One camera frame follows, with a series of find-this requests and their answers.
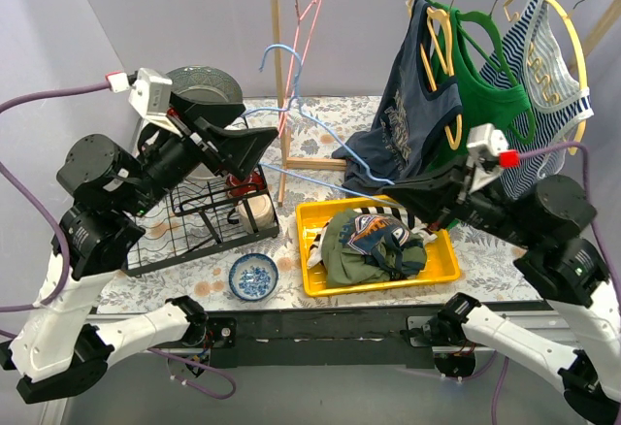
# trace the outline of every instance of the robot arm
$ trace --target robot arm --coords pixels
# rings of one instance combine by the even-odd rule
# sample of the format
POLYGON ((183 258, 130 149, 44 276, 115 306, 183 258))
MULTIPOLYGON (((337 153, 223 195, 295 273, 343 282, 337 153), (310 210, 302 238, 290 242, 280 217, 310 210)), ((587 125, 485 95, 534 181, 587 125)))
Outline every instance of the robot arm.
POLYGON ((60 221, 70 248, 69 278, 51 303, 42 304, 60 281, 62 256, 54 238, 36 310, 14 340, 0 344, 0 365, 19 371, 17 391, 28 404, 81 394, 111 365, 149 347, 204 339, 208 317, 187 296, 129 320, 84 323, 145 233, 131 216, 147 213, 200 163, 244 180, 278 134, 275 128, 224 130, 245 111, 243 104, 184 99, 171 91, 169 78, 153 70, 108 80, 112 91, 131 89, 130 103, 157 126, 158 139, 134 157, 106 136, 89 135, 74 144, 58 171, 58 182, 74 198, 60 221))
POLYGON ((612 423, 621 400, 621 320, 608 267, 580 232, 595 217, 584 190, 547 177, 516 201, 499 181, 517 159, 503 134, 486 124, 471 131, 469 155, 440 170, 383 188, 432 229, 454 219, 527 251, 513 263, 563 316, 583 350, 550 343, 500 318, 477 300, 455 295, 423 327, 432 342, 468 339, 488 345, 545 378, 593 423, 612 423))

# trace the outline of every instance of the striped tank top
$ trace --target striped tank top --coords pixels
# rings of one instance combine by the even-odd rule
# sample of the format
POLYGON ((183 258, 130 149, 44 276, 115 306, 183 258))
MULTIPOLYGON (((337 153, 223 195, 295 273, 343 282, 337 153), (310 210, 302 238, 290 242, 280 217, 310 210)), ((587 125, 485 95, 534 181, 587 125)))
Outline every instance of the striped tank top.
MULTIPOLYGON (((520 19, 503 37, 508 65, 524 85, 537 123, 535 139, 528 145, 522 144, 510 130, 506 131, 509 147, 520 152, 572 138, 577 125, 593 115, 589 89, 580 90, 578 81, 570 75, 552 34, 547 12, 545 0, 529 0, 520 19)), ((499 64, 495 53, 490 59, 499 64)), ((498 88, 511 87, 507 76, 496 72, 489 63, 485 63, 480 75, 498 88)), ((526 136, 528 119, 525 113, 519 115, 513 124, 526 136)), ((518 168, 503 172, 503 188, 509 197, 515 199, 538 180, 558 173, 564 162, 564 150, 523 160, 518 168)))

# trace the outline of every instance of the red cup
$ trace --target red cup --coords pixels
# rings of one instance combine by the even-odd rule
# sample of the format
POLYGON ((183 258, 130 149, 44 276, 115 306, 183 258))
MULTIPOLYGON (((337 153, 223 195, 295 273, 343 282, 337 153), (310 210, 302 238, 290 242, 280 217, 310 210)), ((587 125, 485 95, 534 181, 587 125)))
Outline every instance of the red cup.
POLYGON ((234 189, 227 191, 229 197, 241 197, 248 193, 256 192, 257 188, 258 190, 265 189, 265 182, 256 171, 253 171, 252 174, 243 181, 238 180, 233 175, 229 175, 226 178, 226 185, 229 187, 235 187, 234 189))

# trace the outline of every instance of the floral tablecloth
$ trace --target floral tablecloth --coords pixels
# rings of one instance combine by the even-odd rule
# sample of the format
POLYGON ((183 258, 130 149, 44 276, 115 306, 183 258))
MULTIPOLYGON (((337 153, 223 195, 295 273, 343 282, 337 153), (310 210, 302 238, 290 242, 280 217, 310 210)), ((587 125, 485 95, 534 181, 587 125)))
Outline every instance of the floral tablecloth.
MULTIPOLYGON (((245 102, 249 108, 275 105, 272 99, 245 102)), ((330 125, 345 140, 353 132, 367 129, 371 125, 379 97, 306 98, 305 103, 313 115, 330 125)), ((254 127, 275 126, 277 114, 254 114, 248 122, 254 127)), ((329 157, 338 146, 322 127, 298 114, 289 116, 289 126, 293 133, 291 154, 294 156, 329 157)), ((262 161, 280 165, 278 140, 268 148, 262 161)), ((268 169, 265 173, 276 201, 279 173, 268 169)), ((340 184, 343 180, 343 172, 306 170, 296 173, 332 184, 340 184)), ((295 208, 302 202, 342 197, 344 195, 340 191, 288 177, 284 203, 282 207, 277 207, 281 231, 278 237, 182 263, 140 278, 129 278, 118 272, 104 289, 98 311, 152 311, 161 307, 167 298, 184 294, 196 299, 207 311, 441 304, 458 291, 471 294, 482 302, 539 299, 537 292, 511 264, 521 254, 520 249, 462 225, 450 231, 462 271, 461 277, 455 282, 328 298, 308 297, 302 284, 295 208), (228 285, 229 269, 241 255, 249 252, 265 253, 278 265, 278 286, 270 297, 260 302, 238 299, 228 285)))

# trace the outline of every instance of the dish rack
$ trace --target dish rack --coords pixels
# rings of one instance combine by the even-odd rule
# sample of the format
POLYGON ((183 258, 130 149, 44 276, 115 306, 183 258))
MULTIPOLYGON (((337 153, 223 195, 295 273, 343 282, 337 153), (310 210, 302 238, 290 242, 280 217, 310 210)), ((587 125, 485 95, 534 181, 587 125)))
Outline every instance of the dish rack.
POLYGON ((225 178, 182 182, 145 216, 134 218, 146 232, 129 250, 122 271, 130 277, 138 277, 276 237, 279 232, 276 209, 273 226, 251 234, 239 220, 238 205, 245 207, 250 222, 254 220, 247 202, 253 197, 267 195, 274 206, 263 169, 257 166, 255 172, 265 184, 264 189, 259 190, 257 184, 228 185, 225 178), (249 186, 255 190, 234 196, 236 189, 249 186))

